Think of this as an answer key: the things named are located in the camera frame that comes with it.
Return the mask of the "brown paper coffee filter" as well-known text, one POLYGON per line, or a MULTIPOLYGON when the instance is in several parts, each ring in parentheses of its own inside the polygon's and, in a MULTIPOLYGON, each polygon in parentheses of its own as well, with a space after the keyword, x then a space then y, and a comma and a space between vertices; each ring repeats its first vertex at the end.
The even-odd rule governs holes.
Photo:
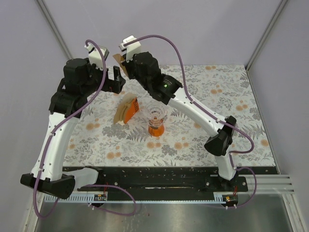
POLYGON ((123 70, 123 72, 126 75, 126 77, 128 77, 127 70, 126 70, 125 66, 123 65, 123 62, 125 61, 123 56, 121 54, 114 54, 112 57, 118 63, 119 67, 123 70))

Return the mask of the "orange coffee filter box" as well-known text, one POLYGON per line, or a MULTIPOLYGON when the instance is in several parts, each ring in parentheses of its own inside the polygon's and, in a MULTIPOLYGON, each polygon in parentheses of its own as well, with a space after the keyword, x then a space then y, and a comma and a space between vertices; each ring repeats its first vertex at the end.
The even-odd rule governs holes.
POLYGON ((140 109, 138 98, 133 93, 127 93, 119 103, 113 117, 113 123, 126 124, 140 109))

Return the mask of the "clear glass dripper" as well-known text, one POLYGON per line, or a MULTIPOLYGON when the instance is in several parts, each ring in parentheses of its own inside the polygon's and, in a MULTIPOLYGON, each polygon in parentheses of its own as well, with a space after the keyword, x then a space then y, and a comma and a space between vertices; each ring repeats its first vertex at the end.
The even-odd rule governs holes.
POLYGON ((148 120, 164 120, 167 116, 167 106, 158 101, 150 101, 144 107, 144 115, 148 120))

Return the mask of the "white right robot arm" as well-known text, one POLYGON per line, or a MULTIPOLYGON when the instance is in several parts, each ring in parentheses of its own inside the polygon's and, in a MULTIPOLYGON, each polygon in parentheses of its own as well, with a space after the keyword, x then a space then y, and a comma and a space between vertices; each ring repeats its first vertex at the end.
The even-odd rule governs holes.
POLYGON ((129 79, 135 79, 154 100, 184 113, 206 131, 209 138, 204 147, 215 156, 221 177, 220 187, 225 191, 235 188, 236 170, 232 167, 228 152, 233 142, 236 119, 217 115, 186 93, 178 80, 161 72, 157 59, 149 52, 133 54, 130 58, 123 54, 121 64, 129 79))

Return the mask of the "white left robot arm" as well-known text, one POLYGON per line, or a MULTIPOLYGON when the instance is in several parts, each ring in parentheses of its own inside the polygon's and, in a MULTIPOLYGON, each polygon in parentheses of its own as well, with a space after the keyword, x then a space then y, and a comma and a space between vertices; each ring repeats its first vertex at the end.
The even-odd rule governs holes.
POLYGON ((56 93, 49 106, 48 130, 39 158, 20 183, 60 199, 67 199, 73 191, 89 185, 94 191, 103 189, 105 180, 98 168, 86 166, 73 172, 62 172, 64 156, 71 134, 79 121, 88 97, 95 91, 119 94, 125 84, 120 68, 113 67, 113 79, 90 63, 88 58, 68 60, 63 68, 56 93))

